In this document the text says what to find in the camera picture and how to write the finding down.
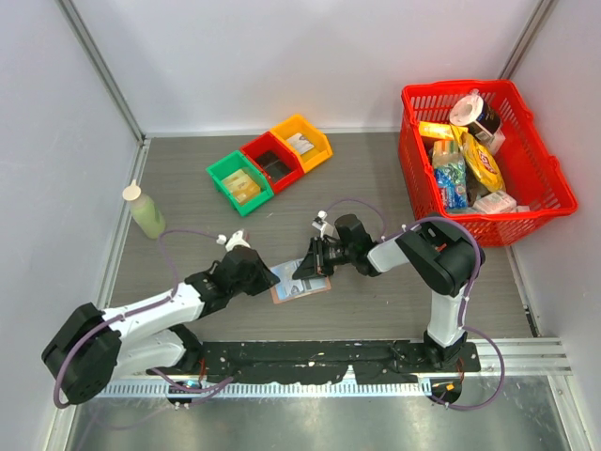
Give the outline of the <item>grey patterned card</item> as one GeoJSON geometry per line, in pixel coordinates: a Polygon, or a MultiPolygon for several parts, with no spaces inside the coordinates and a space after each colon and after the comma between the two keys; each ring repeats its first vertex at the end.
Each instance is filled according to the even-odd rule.
{"type": "Polygon", "coordinates": [[[289,287],[289,283],[293,280],[292,274],[298,268],[296,260],[290,260],[272,267],[270,270],[280,278],[280,283],[273,287],[274,301],[285,302],[291,300],[286,297],[285,290],[289,287]]]}

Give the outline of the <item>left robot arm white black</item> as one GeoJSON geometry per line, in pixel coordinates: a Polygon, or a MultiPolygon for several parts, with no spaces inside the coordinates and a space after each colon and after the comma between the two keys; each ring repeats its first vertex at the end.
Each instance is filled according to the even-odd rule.
{"type": "Polygon", "coordinates": [[[174,288],[118,308],[76,308],[41,354],[59,408],[79,405],[111,381],[148,370],[192,374],[204,352],[187,325],[279,283],[256,250],[237,246],[174,288]]]}

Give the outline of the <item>tan leather card holder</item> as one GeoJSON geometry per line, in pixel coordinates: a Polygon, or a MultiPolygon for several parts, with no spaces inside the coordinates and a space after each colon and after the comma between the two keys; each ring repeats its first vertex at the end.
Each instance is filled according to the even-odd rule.
{"type": "Polygon", "coordinates": [[[280,279],[280,282],[270,289],[274,304],[289,302],[331,289],[331,282],[328,277],[315,276],[298,280],[293,279],[292,275],[300,264],[301,260],[296,259],[270,268],[271,272],[280,279]]]}

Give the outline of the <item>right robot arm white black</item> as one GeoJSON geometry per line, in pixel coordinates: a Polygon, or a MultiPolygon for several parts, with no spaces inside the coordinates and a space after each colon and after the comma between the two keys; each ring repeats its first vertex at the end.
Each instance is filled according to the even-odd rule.
{"type": "Polygon", "coordinates": [[[431,315],[424,332],[425,362],[437,371],[453,365],[467,340],[470,292],[485,262],[484,251],[467,229],[448,218],[430,215],[389,239],[375,241],[354,214],[339,217],[333,225],[325,218],[322,211],[314,220],[320,235],[310,240],[292,278],[330,277],[336,267],[347,264],[362,275],[377,277],[411,265],[432,291],[431,315]]]}

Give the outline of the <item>white card with black stripe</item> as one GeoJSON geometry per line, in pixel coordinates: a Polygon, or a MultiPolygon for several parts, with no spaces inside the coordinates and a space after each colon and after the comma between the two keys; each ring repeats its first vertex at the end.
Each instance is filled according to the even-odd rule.
{"type": "Polygon", "coordinates": [[[290,299],[312,295],[331,288],[330,279],[327,277],[313,277],[292,280],[285,290],[286,297],[290,299]]]}

